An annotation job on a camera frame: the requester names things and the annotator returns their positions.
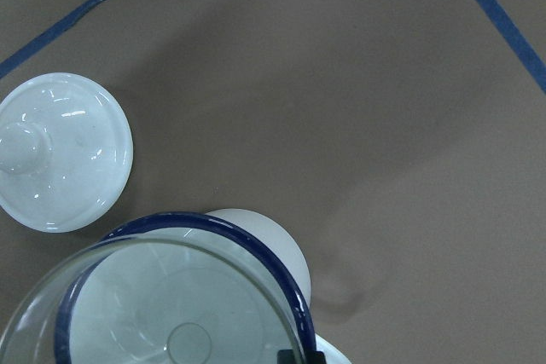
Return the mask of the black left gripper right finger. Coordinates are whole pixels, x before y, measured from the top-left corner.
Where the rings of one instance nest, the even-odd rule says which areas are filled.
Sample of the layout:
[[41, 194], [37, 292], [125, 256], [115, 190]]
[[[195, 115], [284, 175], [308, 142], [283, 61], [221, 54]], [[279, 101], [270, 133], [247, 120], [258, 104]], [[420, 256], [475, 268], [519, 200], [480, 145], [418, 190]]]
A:
[[327, 364], [327, 359], [322, 351], [310, 350], [307, 352], [308, 364]]

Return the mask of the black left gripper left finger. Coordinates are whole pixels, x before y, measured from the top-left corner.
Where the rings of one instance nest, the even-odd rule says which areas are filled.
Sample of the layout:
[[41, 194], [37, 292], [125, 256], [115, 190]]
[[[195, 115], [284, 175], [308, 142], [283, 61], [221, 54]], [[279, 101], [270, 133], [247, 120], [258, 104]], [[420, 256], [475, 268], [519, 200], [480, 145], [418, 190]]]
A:
[[297, 356], [293, 350], [279, 350], [276, 355], [277, 364], [297, 364]]

